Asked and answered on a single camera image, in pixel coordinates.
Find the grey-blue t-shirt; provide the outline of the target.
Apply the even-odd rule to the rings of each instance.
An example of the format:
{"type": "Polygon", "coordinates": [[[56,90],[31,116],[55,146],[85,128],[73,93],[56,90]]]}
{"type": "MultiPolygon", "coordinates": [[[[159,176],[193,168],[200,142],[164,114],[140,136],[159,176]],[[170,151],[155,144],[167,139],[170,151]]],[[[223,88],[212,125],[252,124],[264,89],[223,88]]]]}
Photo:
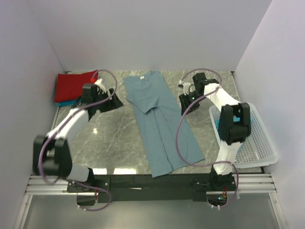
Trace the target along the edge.
{"type": "Polygon", "coordinates": [[[152,177],[204,159],[174,95],[159,71],[124,78],[152,177]]]}

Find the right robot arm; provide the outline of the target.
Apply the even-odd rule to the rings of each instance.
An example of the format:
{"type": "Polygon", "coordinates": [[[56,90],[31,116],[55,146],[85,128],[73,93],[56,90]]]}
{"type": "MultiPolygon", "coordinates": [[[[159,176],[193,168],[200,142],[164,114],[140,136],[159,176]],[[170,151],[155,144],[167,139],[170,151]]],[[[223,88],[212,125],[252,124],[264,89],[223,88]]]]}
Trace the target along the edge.
{"type": "Polygon", "coordinates": [[[179,81],[183,88],[179,96],[182,116],[199,108],[199,102],[209,99],[220,111],[218,127],[220,149],[216,162],[211,166],[209,186],[220,190],[233,182],[235,157],[243,142],[251,133],[250,105],[234,99],[221,87],[222,80],[207,79],[205,73],[193,76],[193,83],[179,81]]]}

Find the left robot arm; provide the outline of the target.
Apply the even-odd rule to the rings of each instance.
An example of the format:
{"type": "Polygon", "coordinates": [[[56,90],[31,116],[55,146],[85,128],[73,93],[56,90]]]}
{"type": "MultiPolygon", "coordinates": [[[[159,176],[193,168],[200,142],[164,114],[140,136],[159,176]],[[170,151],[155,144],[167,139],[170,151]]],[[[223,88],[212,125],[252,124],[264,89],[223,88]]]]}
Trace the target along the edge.
{"type": "Polygon", "coordinates": [[[69,144],[96,112],[105,113],[123,106],[114,88],[106,90],[101,83],[87,83],[71,106],[68,115],[46,135],[37,135],[33,142],[34,174],[56,176],[78,182],[85,192],[95,187],[93,169],[73,163],[69,144]]]}

